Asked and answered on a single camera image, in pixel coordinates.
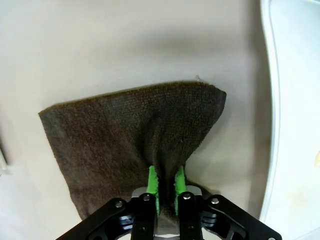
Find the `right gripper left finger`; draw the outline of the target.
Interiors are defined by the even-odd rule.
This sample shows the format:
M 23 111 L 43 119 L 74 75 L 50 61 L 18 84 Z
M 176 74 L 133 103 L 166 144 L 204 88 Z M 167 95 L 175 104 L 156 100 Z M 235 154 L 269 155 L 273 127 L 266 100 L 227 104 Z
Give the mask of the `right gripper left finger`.
M 113 198 L 89 217 L 61 235 L 59 240 L 152 240 L 159 214 L 159 182 L 154 166 L 148 170 L 146 188 L 129 202 Z

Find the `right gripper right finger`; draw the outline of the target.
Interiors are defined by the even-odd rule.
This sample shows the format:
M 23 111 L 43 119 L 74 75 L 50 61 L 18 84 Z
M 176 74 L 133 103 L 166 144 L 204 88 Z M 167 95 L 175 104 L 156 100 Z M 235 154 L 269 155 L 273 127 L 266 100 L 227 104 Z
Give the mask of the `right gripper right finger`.
M 181 240 L 202 240 L 206 230 L 220 240 L 280 240 L 282 236 L 220 194 L 207 199 L 186 185 L 184 168 L 175 175 L 175 211 Z

